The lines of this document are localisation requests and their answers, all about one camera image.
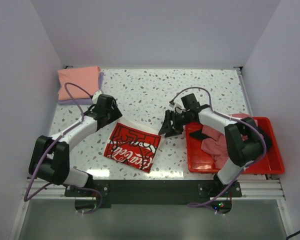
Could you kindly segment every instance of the stack of folded clothes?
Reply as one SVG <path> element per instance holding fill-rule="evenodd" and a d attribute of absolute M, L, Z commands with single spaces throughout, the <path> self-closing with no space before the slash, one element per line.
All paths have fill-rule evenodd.
<path fill-rule="evenodd" d="M 100 91 L 100 94 L 102 93 L 101 85 L 104 79 L 104 73 L 101 72 L 99 66 L 67 68 L 59 70 L 58 74 L 61 85 L 58 93 L 59 105 L 75 104 L 66 92 L 65 83 L 76 84 L 86 90 L 91 96 L 97 91 Z M 73 85 L 68 85 L 67 88 L 80 105 L 93 104 L 92 98 L 81 89 Z"/>

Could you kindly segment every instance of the folded cloth stack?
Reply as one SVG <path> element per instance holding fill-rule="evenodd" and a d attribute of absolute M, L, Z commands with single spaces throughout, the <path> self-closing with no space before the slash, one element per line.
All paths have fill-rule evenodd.
<path fill-rule="evenodd" d="M 240 119 L 251 117 L 250 115 L 244 113 L 231 114 L 231 116 Z M 201 149 L 213 157 L 216 169 L 222 169 L 229 158 L 225 135 L 206 125 L 202 127 L 202 133 L 210 138 L 206 138 L 202 141 Z"/>
<path fill-rule="evenodd" d="M 74 102 L 66 92 L 65 83 L 76 84 L 85 89 L 91 96 L 97 91 L 100 91 L 101 94 L 101 86 L 104 79 L 104 73 L 100 71 L 101 69 L 98 66 L 67 68 L 59 70 L 58 75 L 61 88 L 58 93 L 58 104 L 74 104 Z M 81 89 L 73 85 L 68 85 L 67 88 L 80 105 L 93 104 L 91 97 Z"/>

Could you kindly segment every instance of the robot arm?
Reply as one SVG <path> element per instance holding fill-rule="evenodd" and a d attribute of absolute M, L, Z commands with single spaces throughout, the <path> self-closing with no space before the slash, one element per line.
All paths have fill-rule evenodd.
<path fill-rule="evenodd" d="M 241 120 L 258 129 L 251 117 L 226 119 L 213 112 L 208 104 L 200 105 L 194 94 L 186 95 L 181 100 L 185 109 L 180 112 L 167 110 L 159 135 L 165 134 L 166 138 L 180 135 L 183 126 L 192 122 L 207 125 L 224 134 L 229 159 L 214 178 L 219 185 L 228 185 L 243 168 L 263 154 L 260 137 L 249 127 L 235 121 Z M 242 136 L 247 136 L 247 140 L 243 140 Z"/>
<path fill-rule="evenodd" d="M 119 119 L 122 114 L 112 96 L 96 93 L 92 101 L 94 104 L 84 113 L 83 120 L 78 120 L 50 137 L 42 135 L 36 140 L 28 169 L 29 174 L 34 173 L 47 148 L 62 136 L 43 160 L 36 176 L 56 185 L 94 188 L 92 175 L 70 168 L 70 151 L 84 138 Z"/>

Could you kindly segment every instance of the gray floor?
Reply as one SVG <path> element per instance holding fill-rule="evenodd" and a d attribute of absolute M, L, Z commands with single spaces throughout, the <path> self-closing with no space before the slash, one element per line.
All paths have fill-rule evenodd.
<path fill-rule="evenodd" d="M 276 201 L 233 203 L 223 217 L 204 208 L 113 205 L 81 217 L 73 200 L 32 200 L 22 240 L 284 240 Z"/>

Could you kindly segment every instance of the pink cloth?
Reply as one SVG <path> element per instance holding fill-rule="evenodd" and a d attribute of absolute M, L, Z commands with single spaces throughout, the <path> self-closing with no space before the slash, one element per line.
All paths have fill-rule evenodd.
<path fill-rule="evenodd" d="M 251 117 L 250 115 L 245 113 L 231 114 L 231 116 L 240 119 Z M 210 154 L 213 157 L 216 169 L 222 169 L 229 158 L 225 135 L 206 125 L 203 125 L 202 133 L 208 135 L 211 138 L 206 138 L 202 141 L 201 149 L 205 153 Z"/>
<path fill-rule="evenodd" d="M 70 100 L 70 96 L 67 94 L 65 89 L 65 83 L 73 83 L 82 87 L 90 95 L 93 95 L 99 90 L 98 78 L 100 74 L 100 67 L 88 66 L 79 68 L 67 68 L 58 71 L 59 81 L 61 88 L 59 90 L 59 101 Z M 70 93 L 75 99 L 86 99 L 89 98 L 87 94 L 79 88 L 68 85 Z"/>

